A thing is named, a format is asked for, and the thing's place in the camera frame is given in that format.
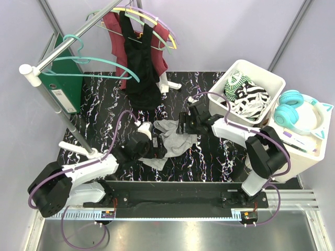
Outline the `grey tank top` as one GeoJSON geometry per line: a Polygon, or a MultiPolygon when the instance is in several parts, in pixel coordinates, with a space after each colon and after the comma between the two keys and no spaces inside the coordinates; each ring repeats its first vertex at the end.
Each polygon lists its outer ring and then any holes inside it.
{"type": "Polygon", "coordinates": [[[139,161],[158,171],[162,171],[165,163],[170,157],[183,155],[193,144],[197,143],[196,134],[177,134],[178,120],[156,120],[153,126],[161,131],[163,145],[167,153],[163,158],[140,158],[139,161]]]}

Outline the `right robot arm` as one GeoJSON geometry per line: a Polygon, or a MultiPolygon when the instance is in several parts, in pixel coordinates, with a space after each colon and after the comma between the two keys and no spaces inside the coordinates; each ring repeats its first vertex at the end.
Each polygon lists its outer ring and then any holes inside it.
{"type": "Polygon", "coordinates": [[[265,188],[284,165],[291,167],[291,159],[281,139],[271,126],[253,128],[232,122],[227,116],[211,115],[204,104],[189,105],[188,112],[178,116],[178,134],[213,134],[246,149],[252,172],[241,185],[238,202],[250,207],[256,195],[265,188]]]}

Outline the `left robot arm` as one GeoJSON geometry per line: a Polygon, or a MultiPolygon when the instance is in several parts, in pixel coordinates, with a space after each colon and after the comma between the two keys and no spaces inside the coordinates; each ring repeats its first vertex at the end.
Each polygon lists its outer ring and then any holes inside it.
{"type": "Polygon", "coordinates": [[[105,177],[141,158],[160,159],[167,153],[161,136],[150,139],[137,132],[125,144],[97,158],[71,165],[49,163],[28,188],[28,204],[44,218],[67,206],[107,208],[114,204],[105,177]]]}

